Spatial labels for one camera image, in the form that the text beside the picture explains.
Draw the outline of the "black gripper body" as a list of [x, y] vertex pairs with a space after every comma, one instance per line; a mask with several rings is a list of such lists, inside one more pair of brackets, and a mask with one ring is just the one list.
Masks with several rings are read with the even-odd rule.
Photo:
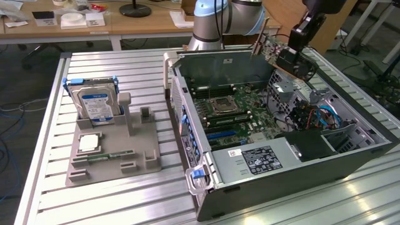
[[344, 0], [303, 0], [311, 15], [336, 14], [344, 6]]

